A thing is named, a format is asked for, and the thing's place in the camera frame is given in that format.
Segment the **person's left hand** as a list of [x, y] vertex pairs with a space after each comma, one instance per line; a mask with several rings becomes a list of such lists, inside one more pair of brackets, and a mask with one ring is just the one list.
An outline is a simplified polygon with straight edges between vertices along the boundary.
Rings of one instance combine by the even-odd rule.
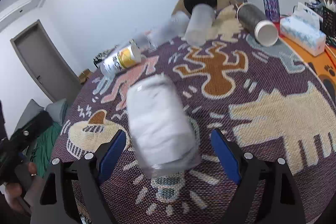
[[[37, 166], [33, 162], [26, 164], [30, 176], [37, 174]], [[22, 187], [18, 183], [7, 183], [5, 186], [5, 200], [14, 211], [25, 213], [25, 209], [20, 204], [18, 198], [22, 195]]]

